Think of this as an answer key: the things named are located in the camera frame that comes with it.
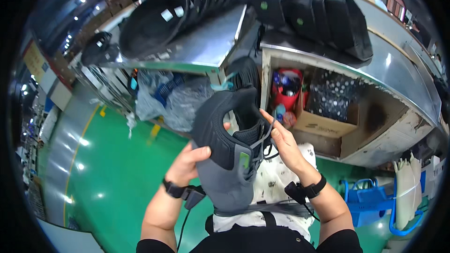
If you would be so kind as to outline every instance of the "yellow floor line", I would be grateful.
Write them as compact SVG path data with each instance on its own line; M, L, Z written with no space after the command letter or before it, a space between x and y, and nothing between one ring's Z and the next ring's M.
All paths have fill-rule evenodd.
M103 108L102 108L102 110L100 110L100 115L101 115L102 117L105 117L105 115L106 115L106 113L105 113L105 109L106 109L106 108L107 108L106 105L104 105Z
M92 119L94 118L95 113L97 112L98 108L100 107L100 105L98 104L95 107L95 110L92 112L92 114L89 117L89 120L86 123L85 128L83 129L83 133L81 135L81 138L84 137L84 134L86 133L87 127L89 127L90 122L92 121ZM70 169L69 169L69 175L67 176L67 182L66 182L66 192L64 194L65 197L67 197L67 189L69 187L69 180L70 180L70 174L72 172L72 166L73 163L75 161L75 157L76 157L76 153L78 152L78 148L80 147L80 143L78 142L78 144L76 145L76 149L75 152L73 153L73 157L72 157L72 163L70 163ZM64 207L63 207L63 225L64 227L66 226L66 201L64 200Z

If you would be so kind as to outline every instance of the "cardboard box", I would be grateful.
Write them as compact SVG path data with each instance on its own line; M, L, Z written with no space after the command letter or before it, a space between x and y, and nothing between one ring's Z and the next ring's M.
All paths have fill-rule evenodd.
M329 138L340 138L358 128L360 110L357 104L348 106L347 121L349 123L305 111L302 104L303 92L300 92L296 108L297 123L294 125L294 129Z

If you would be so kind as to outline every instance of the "sign board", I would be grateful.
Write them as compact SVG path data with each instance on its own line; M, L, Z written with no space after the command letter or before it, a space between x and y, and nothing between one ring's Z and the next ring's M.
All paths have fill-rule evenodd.
M49 65L33 39L30 40L23 52L23 61L30 73L34 75L36 82L41 83L41 79Z
M411 18L412 18L412 16L413 16L413 14L411 14L411 11L409 11L409 10L406 10L406 14L405 14L405 16L408 18L408 20L411 20Z

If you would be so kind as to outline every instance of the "right hand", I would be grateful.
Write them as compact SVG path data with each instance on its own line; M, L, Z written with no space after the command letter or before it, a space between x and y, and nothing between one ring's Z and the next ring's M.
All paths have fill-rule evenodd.
M265 110L259 109L261 114L267 121L272 123L274 118L269 115ZM284 164L293 172L298 170L301 160L305 160L300 150L298 149L297 143L295 142L294 136L286 128L281 125L277 120L274 123L272 132L270 133L272 139L277 144L278 153L280 154L281 160Z

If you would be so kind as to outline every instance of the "forearm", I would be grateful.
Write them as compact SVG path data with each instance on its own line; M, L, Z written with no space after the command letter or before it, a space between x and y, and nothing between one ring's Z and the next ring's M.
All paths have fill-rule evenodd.
M303 156L293 171L298 176L303 186L309 186L320 182L320 173L309 162L307 162ZM342 199L340 194L328 183L320 191L318 196L310 199L310 202L314 206L314 210L317 212L320 223L322 224L346 213L350 213L347 204Z
M163 230L173 230L180 215L181 204L182 199L171 197L164 186L160 185L145 210L142 227L150 225Z

